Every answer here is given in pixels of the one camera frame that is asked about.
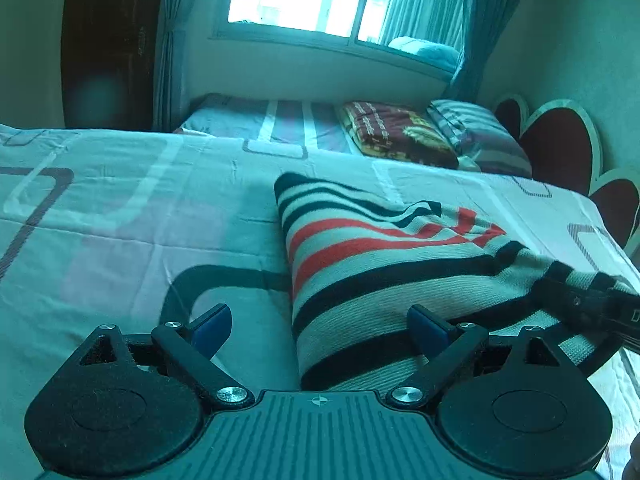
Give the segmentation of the person's right hand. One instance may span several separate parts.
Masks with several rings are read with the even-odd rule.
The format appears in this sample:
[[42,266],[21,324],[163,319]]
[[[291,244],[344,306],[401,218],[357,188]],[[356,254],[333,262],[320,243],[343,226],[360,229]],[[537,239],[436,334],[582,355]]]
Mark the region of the person's right hand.
[[640,480],[640,434],[629,447],[629,460],[623,470],[622,480]]

